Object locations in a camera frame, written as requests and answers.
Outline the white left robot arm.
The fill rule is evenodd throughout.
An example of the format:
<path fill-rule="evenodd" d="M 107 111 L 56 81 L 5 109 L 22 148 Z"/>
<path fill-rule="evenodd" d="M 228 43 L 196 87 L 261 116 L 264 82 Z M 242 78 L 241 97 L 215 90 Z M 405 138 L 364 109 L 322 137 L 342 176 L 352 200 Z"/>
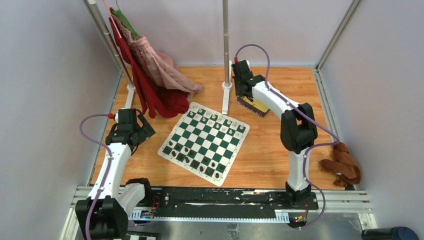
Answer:
<path fill-rule="evenodd" d="M 100 114 L 115 121 L 104 142 L 83 131 L 85 117 L 79 124 L 80 134 L 105 149 L 102 167 L 86 199 L 75 205 L 77 220 L 86 240 L 123 238 L 128 231 L 129 217 L 139 204 L 149 206 L 153 193 L 147 178 L 130 179 L 120 192 L 125 166 L 138 147 L 155 134 L 154 129 L 136 108 L 121 108 L 117 113 Z"/>

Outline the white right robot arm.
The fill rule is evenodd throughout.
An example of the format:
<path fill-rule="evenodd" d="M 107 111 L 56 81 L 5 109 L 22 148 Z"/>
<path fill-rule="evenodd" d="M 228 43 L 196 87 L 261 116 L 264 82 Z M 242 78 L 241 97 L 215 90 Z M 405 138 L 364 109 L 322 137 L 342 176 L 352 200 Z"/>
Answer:
<path fill-rule="evenodd" d="M 247 60 L 232 64 L 236 95 L 258 100 L 280 119 L 280 140 L 289 152 L 289 175 L 285 201 L 298 209 L 311 192 L 308 182 L 310 157 L 307 150 L 318 137 L 315 117 L 309 103 L 299 104 L 273 87 L 262 75 L 254 75 Z"/>

